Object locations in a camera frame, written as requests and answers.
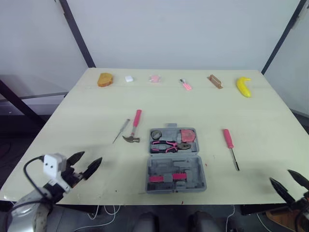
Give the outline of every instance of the bread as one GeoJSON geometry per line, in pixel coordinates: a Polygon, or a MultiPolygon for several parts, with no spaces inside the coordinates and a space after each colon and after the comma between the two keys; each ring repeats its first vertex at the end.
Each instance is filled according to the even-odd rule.
{"type": "Polygon", "coordinates": [[[98,86],[105,87],[112,84],[112,75],[110,73],[101,73],[98,79],[98,86]]]}

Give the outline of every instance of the toy banana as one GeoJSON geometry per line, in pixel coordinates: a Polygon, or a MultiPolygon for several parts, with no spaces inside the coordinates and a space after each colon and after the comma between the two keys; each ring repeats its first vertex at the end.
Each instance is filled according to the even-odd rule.
{"type": "Polygon", "coordinates": [[[246,87],[245,81],[251,81],[250,78],[247,77],[241,77],[237,80],[236,85],[241,94],[247,98],[251,97],[251,92],[250,90],[246,87]]]}

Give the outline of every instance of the red screwdriver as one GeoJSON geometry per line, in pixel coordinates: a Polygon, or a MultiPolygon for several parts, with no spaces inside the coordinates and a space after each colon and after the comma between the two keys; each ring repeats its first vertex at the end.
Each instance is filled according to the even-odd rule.
{"type": "Polygon", "coordinates": [[[234,147],[234,145],[233,145],[232,138],[231,138],[231,135],[230,135],[230,132],[228,131],[228,129],[223,130],[223,135],[224,135],[225,141],[227,143],[227,147],[232,150],[233,160],[234,160],[234,163],[235,163],[236,170],[239,171],[239,166],[237,164],[237,161],[236,161],[236,158],[235,158],[235,155],[234,155],[234,151],[232,149],[234,147]]]}

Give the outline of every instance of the hammer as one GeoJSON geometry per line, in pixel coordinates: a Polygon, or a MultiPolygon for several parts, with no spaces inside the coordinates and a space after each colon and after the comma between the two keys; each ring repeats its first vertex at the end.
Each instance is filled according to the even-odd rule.
{"type": "Polygon", "coordinates": [[[133,142],[139,143],[140,142],[140,138],[134,138],[136,127],[140,121],[140,114],[141,114],[141,110],[137,110],[135,118],[134,118],[134,122],[133,122],[133,130],[132,130],[131,136],[130,137],[122,136],[124,140],[126,140],[129,143],[133,143],[133,142]]]}

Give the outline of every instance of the dark floor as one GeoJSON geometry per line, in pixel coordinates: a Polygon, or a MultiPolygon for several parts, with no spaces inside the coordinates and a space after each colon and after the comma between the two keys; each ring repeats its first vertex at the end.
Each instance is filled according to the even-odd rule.
{"type": "MultiPolygon", "coordinates": [[[[306,118],[299,120],[304,129],[309,132],[306,118]]],[[[40,128],[25,116],[0,116],[0,187],[18,163],[24,152],[30,146],[40,128]]],[[[10,206],[0,203],[0,223],[3,224],[5,211],[10,206]]],[[[205,211],[211,214],[218,225],[225,231],[226,217],[233,212],[231,205],[153,205],[153,206],[122,206],[113,223],[103,227],[87,228],[80,231],[89,232],[130,232],[138,217],[142,213],[153,212],[158,215],[161,232],[184,232],[187,228],[188,217],[196,211],[205,211]]],[[[265,215],[259,214],[264,224],[272,232],[288,232],[270,221],[265,215]]],[[[48,217],[48,232],[69,232],[81,226],[99,225],[109,222],[112,216],[107,215],[102,207],[100,215],[90,220],[87,213],[57,206],[48,217]]],[[[239,206],[230,218],[232,228],[243,228],[245,232],[263,232],[266,229],[258,220],[256,214],[242,216],[239,206]]]]}

